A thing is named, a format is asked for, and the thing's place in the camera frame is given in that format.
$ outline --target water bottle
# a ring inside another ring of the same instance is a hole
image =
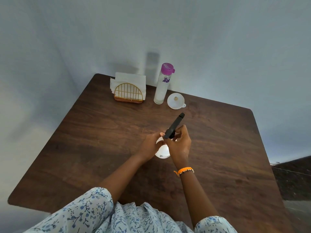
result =
[[[160,105],[163,103],[167,88],[169,87],[169,79],[173,73],[175,73],[173,65],[170,63],[162,64],[158,84],[155,90],[155,97],[153,99],[156,104]]]

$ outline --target beaded bracelet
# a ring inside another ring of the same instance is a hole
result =
[[[193,168],[185,167],[185,168],[179,169],[178,172],[174,171],[174,173],[176,173],[177,176],[180,176],[182,173],[187,172],[187,171],[194,172]]]

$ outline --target purple bottle cap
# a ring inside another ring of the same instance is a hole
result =
[[[162,64],[161,73],[164,75],[171,75],[171,74],[175,73],[174,66],[170,63]]]

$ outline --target hand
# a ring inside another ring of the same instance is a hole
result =
[[[188,167],[188,155],[191,146],[191,139],[188,134],[186,125],[182,125],[175,130],[176,134],[173,140],[164,139],[165,143],[169,147],[169,153],[173,159],[173,162],[177,170]]]
[[[149,134],[145,140],[139,146],[135,156],[139,157],[143,163],[149,161],[160,149],[162,145],[165,145],[164,141],[156,141],[161,137],[159,132]]]

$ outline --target wood grain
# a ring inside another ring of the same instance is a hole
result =
[[[215,207],[239,233],[292,232],[250,109],[183,94],[187,106],[118,102],[109,77],[96,74],[9,197],[9,204],[54,212],[97,186],[132,154],[146,134],[185,113],[189,163]],[[148,202],[191,226],[172,160],[156,156],[136,173],[120,203]]]

